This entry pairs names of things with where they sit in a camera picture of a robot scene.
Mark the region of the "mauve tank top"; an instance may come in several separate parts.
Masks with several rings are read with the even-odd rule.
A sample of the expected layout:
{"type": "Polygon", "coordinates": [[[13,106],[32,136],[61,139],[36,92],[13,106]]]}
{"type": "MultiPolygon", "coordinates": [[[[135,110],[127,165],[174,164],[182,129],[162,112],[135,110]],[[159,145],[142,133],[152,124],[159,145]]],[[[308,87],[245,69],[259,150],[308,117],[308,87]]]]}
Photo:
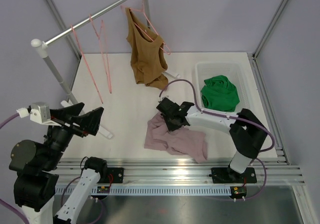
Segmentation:
{"type": "Polygon", "coordinates": [[[145,149],[166,151],[171,155],[189,155],[197,163],[207,161],[208,145],[205,133],[185,127],[169,131],[160,113],[157,113],[147,124],[145,149]]]}

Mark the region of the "green tank top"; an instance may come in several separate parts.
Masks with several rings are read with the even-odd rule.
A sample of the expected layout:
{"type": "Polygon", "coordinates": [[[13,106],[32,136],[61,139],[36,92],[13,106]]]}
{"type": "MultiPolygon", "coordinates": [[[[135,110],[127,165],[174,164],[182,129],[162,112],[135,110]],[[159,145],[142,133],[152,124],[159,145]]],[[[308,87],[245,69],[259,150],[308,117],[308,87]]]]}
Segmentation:
{"type": "Polygon", "coordinates": [[[200,93],[207,109],[234,112],[240,103],[236,86],[224,75],[205,79],[200,93]]]}

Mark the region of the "pink hanger of mauve top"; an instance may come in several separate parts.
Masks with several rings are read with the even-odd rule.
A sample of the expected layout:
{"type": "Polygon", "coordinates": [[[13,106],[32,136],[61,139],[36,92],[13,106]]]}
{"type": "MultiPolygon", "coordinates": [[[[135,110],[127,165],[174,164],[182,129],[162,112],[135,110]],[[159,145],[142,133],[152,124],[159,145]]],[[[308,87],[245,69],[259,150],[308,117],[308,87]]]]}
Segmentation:
{"type": "Polygon", "coordinates": [[[89,20],[90,20],[90,23],[93,27],[94,33],[98,39],[98,42],[99,42],[99,47],[100,47],[99,49],[100,49],[101,57],[103,60],[104,70],[105,70],[107,83],[108,83],[107,84],[108,91],[111,94],[112,93],[112,84],[111,84],[112,82],[111,82],[110,64],[109,64],[109,58],[108,58],[108,48],[107,48],[108,42],[107,42],[105,23],[103,20],[101,20],[100,29],[99,29],[99,31],[97,31],[91,15],[89,16],[89,20]]]}

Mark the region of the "pink hanger of green top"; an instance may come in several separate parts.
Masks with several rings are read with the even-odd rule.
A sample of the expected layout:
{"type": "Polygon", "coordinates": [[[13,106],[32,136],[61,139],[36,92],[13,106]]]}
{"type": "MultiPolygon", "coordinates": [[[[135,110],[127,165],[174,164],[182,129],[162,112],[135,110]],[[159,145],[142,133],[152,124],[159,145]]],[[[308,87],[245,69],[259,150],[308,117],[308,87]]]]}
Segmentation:
{"type": "Polygon", "coordinates": [[[93,74],[92,74],[91,68],[90,68],[90,66],[89,66],[89,64],[88,64],[88,62],[87,62],[87,60],[86,60],[86,56],[85,56],[85,54],[84,54],[84,52],[83,52],[83,50],[82,50],[82,47],[81,47],[81,44],[80,44],[80,42],[79,42],[77,33],[76,33],[76,31],[75,31],[75,29],[74,29],[74,27],[73,27],[72,25],[70,25],[70,28],[71,28],[71,31],[72,31],[73,36],[74,36],[74,38],[75,38],[76,44],[77,44],[77,46],[78,46],[78,49],[80,50],[81,57],[82,57],[81,59],[84,60],[84,63],[85,63],[86,68],[87,68],[87,70],[88,70],[88,73],[89,73],[89,75],[90,75],[90,77],[91,77],[92,83],[93,83],[93,85],[94,85],[94,87],[95,87],[95,90],[96,90],[96,92],[97,92],[97,94],[98,94],[100,103],[103,104],[104,102],[103,102],[103,99],[102,99],[102,95],[101,95],[101,93],[100,93],[100,91],[99,91],[99,89],[98,89],[98,86],[97,86],[96,81],[95,81],[95,79],[94,79],[94,76],[93,76],[93,74]]]}

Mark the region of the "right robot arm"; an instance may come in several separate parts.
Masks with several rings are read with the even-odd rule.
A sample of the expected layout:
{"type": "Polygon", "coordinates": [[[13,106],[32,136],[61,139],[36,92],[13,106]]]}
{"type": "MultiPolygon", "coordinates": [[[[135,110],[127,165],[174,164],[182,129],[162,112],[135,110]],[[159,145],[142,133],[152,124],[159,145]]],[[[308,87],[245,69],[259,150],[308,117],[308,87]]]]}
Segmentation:
{"type": "Polygon", "coordinates": [[[164,118],[169,131],[185,126],[200,126],[229,134],[236,152],[227,167],[211,168],[213,183],[257,183],[255,169],[249,167],[257,158],[267,138],[267,130],[249,109],[230,115],[221,111],[210,112],[192,102],[181,105],[163,98],[156,108],[164,118]]]}

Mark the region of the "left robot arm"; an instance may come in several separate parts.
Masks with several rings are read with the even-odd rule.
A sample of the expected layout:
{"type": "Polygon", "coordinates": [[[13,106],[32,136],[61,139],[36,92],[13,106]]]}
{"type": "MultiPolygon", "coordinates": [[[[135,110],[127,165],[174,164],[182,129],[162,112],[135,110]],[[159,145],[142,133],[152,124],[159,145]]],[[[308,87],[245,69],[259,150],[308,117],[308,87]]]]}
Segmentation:
{"type": "Polygon", "coordinates": [[[36,102],[18,109],[20,117],[48,126],[44,143],[23,140],[10,154],[9,169],[17,173],[14,200],[26,215],[28,223],[76,223],[80,211],[97,183],[108,177],[107,162],[90,157],[85,161],[80,179],[60,210],[53,214],[55,187],[59,176],[52,171],[73,136],[95,136],[98,133],[104,108],[98,107],[81,114],[84,103],[51,109],[47,103],[36,102]]]}

